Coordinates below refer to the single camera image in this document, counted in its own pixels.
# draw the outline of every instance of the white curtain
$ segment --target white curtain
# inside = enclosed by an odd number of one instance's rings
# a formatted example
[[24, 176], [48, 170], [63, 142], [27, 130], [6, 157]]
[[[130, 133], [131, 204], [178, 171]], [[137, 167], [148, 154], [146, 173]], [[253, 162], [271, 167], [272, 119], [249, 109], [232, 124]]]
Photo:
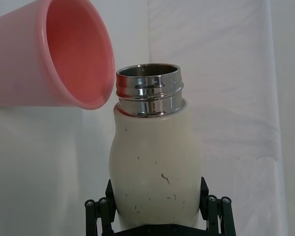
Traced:
[[[31, 1], [0, 0], [0, 15]], [[237, 235], [286, 236], [268, 0], [92, 2], [117, 69], [182, 68], [203, 176], [232, 198]], [[116, 102], [113, 91], [96, 111], [0, 108], [0, 236], [84, 235], [84, 201], [103, 197], [109, 179]]]

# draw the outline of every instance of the metal bottle neck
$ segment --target metal bottle neck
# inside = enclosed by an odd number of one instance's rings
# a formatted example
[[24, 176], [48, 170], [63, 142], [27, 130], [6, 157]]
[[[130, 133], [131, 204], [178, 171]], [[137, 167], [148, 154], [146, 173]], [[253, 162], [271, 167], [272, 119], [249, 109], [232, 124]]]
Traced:
[[141, 64], [117, 71], [118, 109], [132, 117], [160, 117], [185, 106], [180, 67]]

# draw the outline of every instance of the scratch mark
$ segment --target scratch mark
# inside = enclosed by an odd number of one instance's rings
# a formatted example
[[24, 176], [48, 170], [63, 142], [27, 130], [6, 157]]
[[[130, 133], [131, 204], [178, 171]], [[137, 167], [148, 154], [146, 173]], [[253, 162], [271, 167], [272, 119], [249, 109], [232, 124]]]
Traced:
[[171, 183], [169, 183], [169, 180], [168, 180], [168, 178], [164, 176], [164, 174], [161, 174], [161, 176], [162, 176], [162, 178], [164, 178], [164, 179], [166, 179], [166, 180], [167, 180], [167, 183], [168, 183], [168, 184], [171, 184]]

